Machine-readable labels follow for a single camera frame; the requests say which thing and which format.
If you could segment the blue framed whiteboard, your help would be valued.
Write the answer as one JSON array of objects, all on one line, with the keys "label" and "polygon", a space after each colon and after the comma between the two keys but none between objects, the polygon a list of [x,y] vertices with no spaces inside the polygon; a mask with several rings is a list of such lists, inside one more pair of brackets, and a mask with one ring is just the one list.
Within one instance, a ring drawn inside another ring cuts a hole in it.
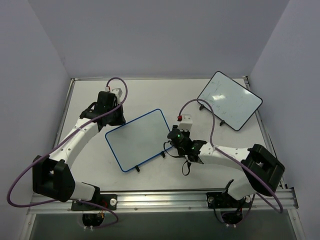
[{"label": "blue framed whiteboard", "polygon": [[139,171],[139,166],[165,156],[169,125],[161,109],[156,108],[124,125],[108,131],[105,140],[122,172]]}]

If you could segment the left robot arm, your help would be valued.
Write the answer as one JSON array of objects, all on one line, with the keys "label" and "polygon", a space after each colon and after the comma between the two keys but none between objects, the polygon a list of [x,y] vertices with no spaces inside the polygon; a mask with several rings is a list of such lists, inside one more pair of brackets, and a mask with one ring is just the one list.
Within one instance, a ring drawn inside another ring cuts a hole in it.
[{"label": "left robot arm", "polygon": [[32,188],[35,193],[60,202],[82,200],[90,210],[100,206],[100,188],[76,181],[71,168],[83,148],[102,128],[125,124],[121,95],[120,88],[100,91],[97,100],[80,114],[63,144],[44,159],[40,156],[34,159]]}]

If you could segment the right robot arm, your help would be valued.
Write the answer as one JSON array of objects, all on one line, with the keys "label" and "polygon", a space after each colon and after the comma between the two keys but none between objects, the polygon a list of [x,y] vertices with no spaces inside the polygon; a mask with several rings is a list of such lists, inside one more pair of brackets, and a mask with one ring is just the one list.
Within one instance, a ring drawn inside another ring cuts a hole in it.
[{"label": "right robot arm", "polygon": [[223,203],[234,206],[241,199],[255,193],[273,197],[284,174],[284,165],[264,146],[232,148],[212,145],[205,140],[191,140],[189,133],[174,127],[167,135],[178,155],[189,163],[214,164],[237,169],[244,177],[232,179],[222,193]]}]

